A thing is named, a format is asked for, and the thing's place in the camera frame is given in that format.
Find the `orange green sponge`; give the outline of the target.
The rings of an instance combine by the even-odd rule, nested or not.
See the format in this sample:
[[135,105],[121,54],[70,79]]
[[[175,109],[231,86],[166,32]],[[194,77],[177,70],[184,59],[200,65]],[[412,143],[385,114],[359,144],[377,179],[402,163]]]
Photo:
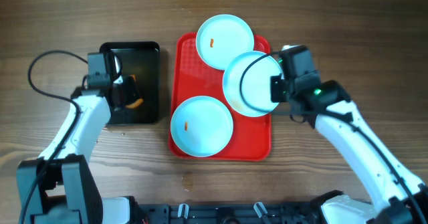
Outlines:
[[144,100],[136,85],[135,75],[129,75],[125,79],[124,85],[126,94],[125,107],[130,109],[139,107]]

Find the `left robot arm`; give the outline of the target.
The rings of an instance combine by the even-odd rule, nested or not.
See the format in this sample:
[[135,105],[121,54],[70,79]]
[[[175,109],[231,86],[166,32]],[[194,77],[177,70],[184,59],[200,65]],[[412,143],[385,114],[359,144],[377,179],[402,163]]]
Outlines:
[[144,215],[133,197],[102,198],[88,166],[115,109],[122,64],[111,52],[90,53],[88,75],[66,98],[70,111],[51,144],[17,167],[20,223],[135,223]]

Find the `white plate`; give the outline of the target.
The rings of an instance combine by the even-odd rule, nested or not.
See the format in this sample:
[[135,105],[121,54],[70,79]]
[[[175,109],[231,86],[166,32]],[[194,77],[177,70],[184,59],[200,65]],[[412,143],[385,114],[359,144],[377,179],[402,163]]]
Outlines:
[[221,152],[231,140],[233,119],[227,107],[210,96],[195,96],[182,102],[173,112],[170,133],[177,147],[194,157]]
[[210,17],[198,29],[195,46],[199,57],[210,67],[225,70],[242,53],[252,51],[255,37],[241,18],[221,14]]
[[261,51],[249,51],[237,56],[223,74],[223,94],[231,108],[247,117],[266,115],[277,107],[271,101],[270,78],[282,73],[279,63]]

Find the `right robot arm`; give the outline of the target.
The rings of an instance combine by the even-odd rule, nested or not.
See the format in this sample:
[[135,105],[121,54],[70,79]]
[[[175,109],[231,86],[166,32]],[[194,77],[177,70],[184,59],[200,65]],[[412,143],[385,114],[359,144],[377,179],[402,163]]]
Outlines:
[[336,81],[322,82],[310,50],[285,45],[282,74],[272,76],[273,102],[287,102],[342,155],[370,202],[331,191],[312,201],[321,223],[426,223],[427,185],[406,168],[371,130]]

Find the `white plate top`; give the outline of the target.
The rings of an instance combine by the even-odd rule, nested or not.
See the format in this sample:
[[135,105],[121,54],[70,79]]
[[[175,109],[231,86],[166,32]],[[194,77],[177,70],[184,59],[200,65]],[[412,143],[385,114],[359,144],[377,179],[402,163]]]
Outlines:
[[221,14],[210,17],[198,29],[195,46],[199,57],[210,67],[225,70],[242,53],[252,51],[255,37],[241,18]]

